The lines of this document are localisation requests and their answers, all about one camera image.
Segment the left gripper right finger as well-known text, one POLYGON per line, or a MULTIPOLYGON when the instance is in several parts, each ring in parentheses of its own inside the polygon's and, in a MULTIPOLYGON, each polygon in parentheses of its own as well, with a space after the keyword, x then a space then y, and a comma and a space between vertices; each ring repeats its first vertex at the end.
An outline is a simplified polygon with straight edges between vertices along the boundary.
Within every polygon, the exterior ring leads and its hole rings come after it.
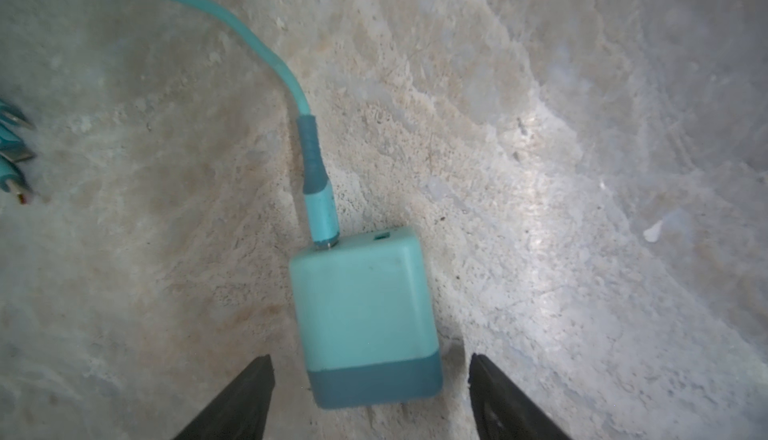
POLYGON ((473 417, 481 440, 571 440, 486 355, 472 355, 468 385, 473 417))

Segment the teal charger plug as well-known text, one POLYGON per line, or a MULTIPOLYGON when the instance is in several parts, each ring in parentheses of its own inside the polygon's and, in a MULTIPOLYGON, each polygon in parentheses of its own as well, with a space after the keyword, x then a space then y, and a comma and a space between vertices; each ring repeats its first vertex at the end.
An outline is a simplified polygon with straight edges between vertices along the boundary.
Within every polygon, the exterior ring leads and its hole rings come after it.
POLYGON ((402 226, 289 263, 310 388, 326 410, 405 403, 443 387, 422 248, 402 226))

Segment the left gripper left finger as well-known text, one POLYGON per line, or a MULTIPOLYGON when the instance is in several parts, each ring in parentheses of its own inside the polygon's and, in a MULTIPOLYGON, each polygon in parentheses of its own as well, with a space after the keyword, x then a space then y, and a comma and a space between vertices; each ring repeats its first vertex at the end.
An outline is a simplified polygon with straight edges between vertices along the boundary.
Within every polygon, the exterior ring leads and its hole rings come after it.
POLYGON ((174 440, 262 440, 274 388, 271 356, 255 358, 174 440))

